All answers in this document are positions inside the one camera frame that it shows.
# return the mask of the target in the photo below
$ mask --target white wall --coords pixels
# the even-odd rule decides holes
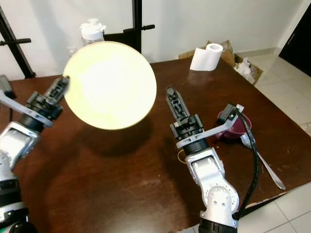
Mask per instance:
[[[291,34],[295,30],[297,24],[300,22],[303,14],[306,12],[307,8],[311,4],[311,0],[303,0],[300,4],[297,12],[293,15],[291,22],[288,24],[287,28],[285,29],[283,36],[280,38],[277,47],[279,48],[279,52],[281,52],[282,48],[286,44],[287,40],[290,38]]]
[[[142,53],[150,62],[174,59],[227,39],[235,51],[276,47],[302,0],[143,0]],[[89,17],[107,25],[107,33],[132,27],[132,0],[0,0],[17,38],[38,76],[61,74],[69,58],[66,46],[81,45],[78,28]],[[23,78],[8,47],[0,47],[0,73]]]

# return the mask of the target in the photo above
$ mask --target white paper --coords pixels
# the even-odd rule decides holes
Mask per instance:
[[[208,44],[206,49],[196,48],[190,69],[198,71],[212,71],[216,69],[222,55],[223,47],[218,44]]]

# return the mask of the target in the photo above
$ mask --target dark brown table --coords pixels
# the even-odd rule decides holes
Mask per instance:
[[[189,71],[190,59],[152,64],[157,97],[137,125],[105,131],[86,125],[62,101],[64,111],[15,169],[30,220],[41,233],[168,233],[195,225],[204,210],[200,188],[176,157],[174,122],[166,86],[177,89],[205,129],[215,127],[228,102],[245,107],[258,149],[287,190],[311,180],[311,138],[224,61],[212,72]],[[55,77],[12,82],[18,101],[44,93]],[[1,129],[7,124],[1,109]],[[226,179],[240,202],[249,187],[253,157],[239,141],[208,140],[224,162]],[[282,193],[260,164],[251,202]]]

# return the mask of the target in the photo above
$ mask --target spoon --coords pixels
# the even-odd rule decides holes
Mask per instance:
[[[251,147],[251,142],[248,138],[247,133],[244,133],[241,136],[241,141],[242,143],[248,147],[248,148],[252,148]],[[280,188],[285,190],[285,185],[283,184],[283,182],[281,181],[281,179],[275,174],[275,172],[270,168],[270,166],[267,164],[267,162],[263,159],[263,157],[259,154],[259,152],[257,152],[258,157],[261,159],[262,163],[265,165],[266,169],[268,170],[272,180],[274,181],[274,183],[276,183],[276,185]]]

